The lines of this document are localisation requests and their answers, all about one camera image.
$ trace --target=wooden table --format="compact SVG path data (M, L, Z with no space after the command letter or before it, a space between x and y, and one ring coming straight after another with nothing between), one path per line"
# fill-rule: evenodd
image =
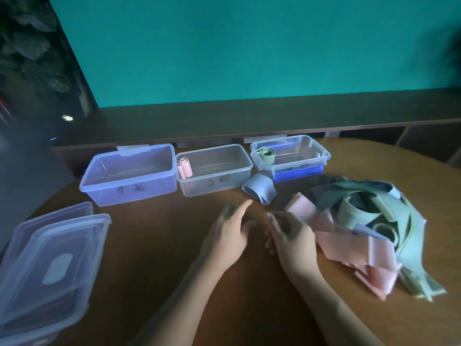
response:
M385 302L350 268L318 253L320 269L333 289L386 345L461 343L461 173L416 153L355 139L323 139L332 155L327 175L392 182L428 219L424 267L448 291L434 303L413 298L400 284ZM276 185L269 209L282 209L291 194L308 195L320 177ZM74 181L33 217L89 197ZM186 198L175 193L133 203L95 208L112 225L84 318L64 330L54 345L125 345L161 306L197 256L220 208L248 198L239 188ZM262 215L255 202L246 220L260 225L250 234L240 260L216 286L194 345L323 345L314 318L290 284L276 257L264 248Z

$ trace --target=person's right hand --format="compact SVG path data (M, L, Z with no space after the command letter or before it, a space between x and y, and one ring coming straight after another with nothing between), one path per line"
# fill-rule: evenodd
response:
M291 212L274 211L267 213L266 217L265 234L269 238L265 246L271 255L278 254L287 276L290 279L299 275L321 277L317 266L315 234L311 227Z

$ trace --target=clear plastic container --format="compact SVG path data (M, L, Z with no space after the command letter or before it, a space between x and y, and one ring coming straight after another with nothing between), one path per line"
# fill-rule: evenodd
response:
M171 144L96 155L80 182L98 206L115 205L176 191Z
M275 150L273 165L263 162L257 153L257 150L262 147ZM331 158L331 154L308 135L255 142L250 145L250 148L251 159L253 159L258 173L269 177L274 182L323 173L323 167Z
M46 345L84 316L110 223L92 215L32 234L0 285L0 345Z
M0 266L0 283L26 247L32 234L44 226L92 214L93 203L84 202L20 223L14 229L10 243L3 256Z
M189 159L193 175L182 179L176 170L176 180L186 197L198 196L229 188L241 187L251 177L253 163L239 144L194 150L176 155Z

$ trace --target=white oval label on lid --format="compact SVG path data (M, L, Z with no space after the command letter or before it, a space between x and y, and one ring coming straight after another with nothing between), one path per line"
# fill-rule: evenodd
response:
M72 254L62 254L56 257L53 261L50 262L50 267L48 267L47 272L45 273L42 284L50 285L59 282L66 276L67 269L71 264Z

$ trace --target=person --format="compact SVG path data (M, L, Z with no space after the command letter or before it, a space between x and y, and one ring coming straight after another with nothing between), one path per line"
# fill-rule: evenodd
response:
M252 203L226 206L205 238L198 258L160 310L132 340L133 346L190 346L206 303L223 273L247 246L255 221L242 225ZM326 283L317 266L315 234L290 212L267 213L270 254L280 263L312 310L328 346L383 345Z

